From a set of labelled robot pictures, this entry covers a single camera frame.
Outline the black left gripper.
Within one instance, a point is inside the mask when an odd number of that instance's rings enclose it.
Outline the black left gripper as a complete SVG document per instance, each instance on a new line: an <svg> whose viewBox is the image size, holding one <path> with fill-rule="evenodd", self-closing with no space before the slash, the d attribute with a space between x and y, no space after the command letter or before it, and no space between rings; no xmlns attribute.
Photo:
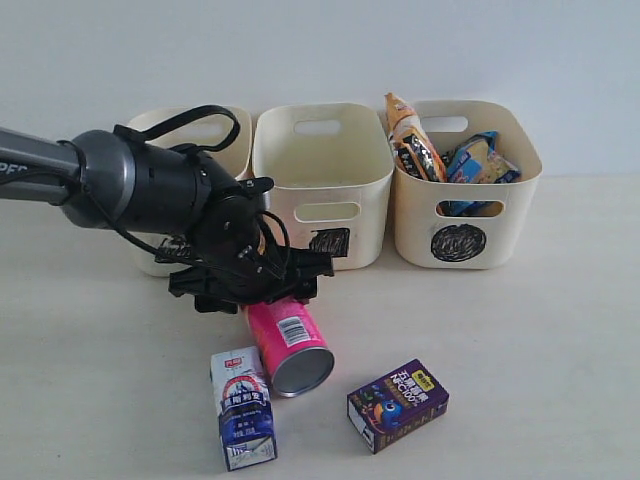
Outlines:
<svg viewBox="0 0 640 480"><path fill-rule="evenodd" d="M330 254L279 245L266 219L263 195L269 177L216 182L187 241L198 263L169 275L168 291L191 295L199 313L236 314L239 305L291 296L308 303L318 294L318 278L333 277Z"/></svg>

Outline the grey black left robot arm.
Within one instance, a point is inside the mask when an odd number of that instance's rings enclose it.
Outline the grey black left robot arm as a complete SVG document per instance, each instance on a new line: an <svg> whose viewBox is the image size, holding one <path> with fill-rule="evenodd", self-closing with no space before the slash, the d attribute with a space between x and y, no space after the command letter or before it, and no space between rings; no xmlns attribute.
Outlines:
<svg viewBox="0 0 640 480"><path fill-rule="evenodd" d="M74 225L111 230L150 254L144 236L182 238L185 256L169 292L200 312L234 312L285 297L307 301L334 273L327 253L295 248L265 206L267 177L239 180L204 147L154 146L135 131L91 130L50 141L1 133L1 195L59 208Z"/></svg>

